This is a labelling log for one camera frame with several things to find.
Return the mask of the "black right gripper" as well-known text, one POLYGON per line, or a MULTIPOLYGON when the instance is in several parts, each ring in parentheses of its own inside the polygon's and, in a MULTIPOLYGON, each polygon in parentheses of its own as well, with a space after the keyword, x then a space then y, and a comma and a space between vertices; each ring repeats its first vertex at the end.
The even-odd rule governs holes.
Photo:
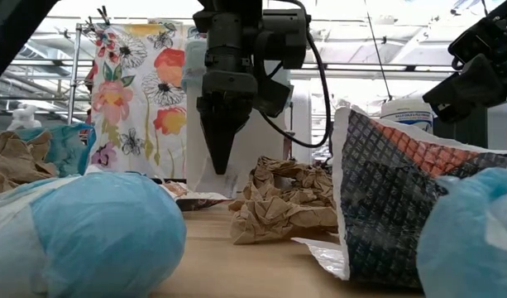
POLYGON ((462 70, 423 95, 438 118, 455 123, 476 108, 507 98, 507 0, 466 29, 448 47, 462 70))

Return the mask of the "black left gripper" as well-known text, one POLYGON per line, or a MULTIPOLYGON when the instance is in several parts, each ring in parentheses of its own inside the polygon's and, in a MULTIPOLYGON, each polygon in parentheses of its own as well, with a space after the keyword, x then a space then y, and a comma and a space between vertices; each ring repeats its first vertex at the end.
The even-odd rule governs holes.
POLYGON ((208 152, 217 175, 227 171, 236 134, 256 109, 276 118, 285 109, 289 88, 267 75, 267 46, 258 39, 262 0, 198 0, 203 9, 193 15, 207 35, 202 95, 196 108, 208 152))

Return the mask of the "white plastic trash bin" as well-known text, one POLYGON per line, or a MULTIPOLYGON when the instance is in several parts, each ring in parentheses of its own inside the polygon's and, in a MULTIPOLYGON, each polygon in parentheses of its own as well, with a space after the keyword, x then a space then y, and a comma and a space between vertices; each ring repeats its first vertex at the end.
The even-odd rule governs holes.
POLYGON ((253 110, 245 127, 234 137, 231 155, 225 175, 217 175, 210 161, 208 148, 196 109, 201 87, 186 85, 186 168, 188 187, 196 192, 218 193, 234 199, 243 190, 249 173, 262 156, 282 160, 284 158, 284 137, 280 135, 261 114, 253 110))

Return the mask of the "white wrapper orange print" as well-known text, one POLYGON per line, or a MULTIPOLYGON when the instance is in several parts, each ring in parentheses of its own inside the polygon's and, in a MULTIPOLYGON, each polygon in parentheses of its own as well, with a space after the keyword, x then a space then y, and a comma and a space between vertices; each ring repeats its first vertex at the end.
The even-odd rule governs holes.
POLYGON ((229 201, 218 193, 195 192, 184 183, 166 181, 160 185, 175 201, 182 212, 210 208, 224 201, 229 201))

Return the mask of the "brown paper wad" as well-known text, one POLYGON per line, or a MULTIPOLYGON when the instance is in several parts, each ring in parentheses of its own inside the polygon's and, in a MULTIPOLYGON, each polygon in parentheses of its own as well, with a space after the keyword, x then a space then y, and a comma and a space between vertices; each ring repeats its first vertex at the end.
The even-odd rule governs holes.
POLYGON ((296 161, 258 159, 242 196, 228 205, 235 245, 271 242, 314 230, 337 231, 332 177, 296 161))
POLYGON ((59 175, 57 167, 45 161, 51 138, 46 130, 30 141, 14 131, 0 132, 0 193, 59 175))

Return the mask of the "white wrapper dark grid print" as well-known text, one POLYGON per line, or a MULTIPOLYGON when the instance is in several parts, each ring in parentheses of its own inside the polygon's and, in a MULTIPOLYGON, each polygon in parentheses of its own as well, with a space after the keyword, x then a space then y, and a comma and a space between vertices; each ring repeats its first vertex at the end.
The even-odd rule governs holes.
POLYGON ((418 289, 419 235, 446 191, 438 177, 507 168, 491 151, 352 108, 335 112, 332 184, 338 243, 299 238, 318 264, 343 281, 418 289))

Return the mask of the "blue white bag ball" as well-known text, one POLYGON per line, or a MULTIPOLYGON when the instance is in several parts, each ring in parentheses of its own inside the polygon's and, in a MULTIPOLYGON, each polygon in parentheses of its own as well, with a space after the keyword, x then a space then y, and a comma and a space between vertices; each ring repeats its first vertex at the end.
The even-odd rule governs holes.
POLYGON ((417 248, 426 298, 507 298, 507 170, 444 176, 417 248))
POLYGON ((143 175, 21 185, 0 194, 0 298, 147 298, 185 239, 175 200, 143 175))

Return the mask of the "teal folded trash bag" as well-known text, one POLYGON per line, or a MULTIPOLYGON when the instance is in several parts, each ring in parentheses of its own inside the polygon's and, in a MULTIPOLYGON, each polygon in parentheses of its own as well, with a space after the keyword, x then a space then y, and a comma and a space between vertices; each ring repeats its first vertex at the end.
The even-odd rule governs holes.
POLYGON ((49 150, 45 162, 56 166, 60 177, 68 175, 83 175, 91 150, 91 144, 84 143, 80 134, 83 133, 88 141, 94 141, 94 129, 85 123, 60 125, 54 127, 36 127, 18 129, 15 133, 26 142, 39 137, 43 132, 50 133, 49 150))

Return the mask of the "yellow Lysol wipes canister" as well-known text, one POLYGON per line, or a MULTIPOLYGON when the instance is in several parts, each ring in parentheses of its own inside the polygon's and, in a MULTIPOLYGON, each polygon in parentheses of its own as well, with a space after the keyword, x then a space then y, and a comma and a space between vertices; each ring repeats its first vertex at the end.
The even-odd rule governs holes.
POLYGON ((433 110, 422 99, 393 99, 383 103, 380 118, 415 126, 433 134, 433 110))

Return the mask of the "floral print cloth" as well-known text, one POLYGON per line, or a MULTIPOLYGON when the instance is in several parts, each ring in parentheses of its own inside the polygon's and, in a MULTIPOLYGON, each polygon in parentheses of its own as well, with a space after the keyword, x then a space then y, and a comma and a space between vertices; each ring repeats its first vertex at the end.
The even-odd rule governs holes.
POLYGON ((157 20, 101 25, 96 33, 90 164, 183 179, 187 96, 180 84, 186 26, 157 20))

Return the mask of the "white plastic object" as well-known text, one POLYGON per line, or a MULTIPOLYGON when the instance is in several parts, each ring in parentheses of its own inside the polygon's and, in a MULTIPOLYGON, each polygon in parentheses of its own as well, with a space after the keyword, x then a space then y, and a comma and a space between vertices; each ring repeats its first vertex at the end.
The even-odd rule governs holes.
POLYGON ((35 119, 36 110, 37 106, 35 105, 20 103, 18 108, 12 111, 12 121, 7 130, 13 131, 18 128, 30 129, 41 127, 41 122, 35 119))

